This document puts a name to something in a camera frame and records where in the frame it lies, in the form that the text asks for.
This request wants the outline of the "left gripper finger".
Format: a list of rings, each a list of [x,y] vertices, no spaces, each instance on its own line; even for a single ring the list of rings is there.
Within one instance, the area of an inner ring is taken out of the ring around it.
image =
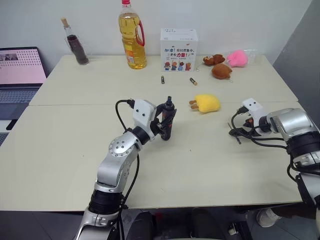
[[[172,128],[173,120],[176,115],[177,109],[162,109],[161,110],[161,128]]]
[[[154,121],[158,121],[158,122],[160,121],[159,118],[158,118],[159,115],[161,115],[161,121],[163,121],[165,119],[166,114],[163,113],[164,108],[165,108],[164,104],[159,104],[156,107],[156,113],[155,113]]]

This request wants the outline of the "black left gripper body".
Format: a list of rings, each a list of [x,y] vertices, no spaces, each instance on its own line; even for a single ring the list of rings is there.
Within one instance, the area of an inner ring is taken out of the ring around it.
[[[160,123],[159,119],[155,119],[150,123],[150,129],[154,136],[160,135],[162,137],[164,135],[162,124]]]

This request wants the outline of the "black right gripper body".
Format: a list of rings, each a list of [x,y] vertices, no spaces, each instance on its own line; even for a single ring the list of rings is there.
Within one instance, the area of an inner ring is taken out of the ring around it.
[[[254,120],[253,120],[252,117],[247,118],[247,119],[245,120],[244,127],[250,128],[249,133],[250,133],[250,135],[251,135],[252,137],[258,137],[258,136],[260,136],[260,134],[259,134],[255,129],[253,129],[253,128],[254,128]]]

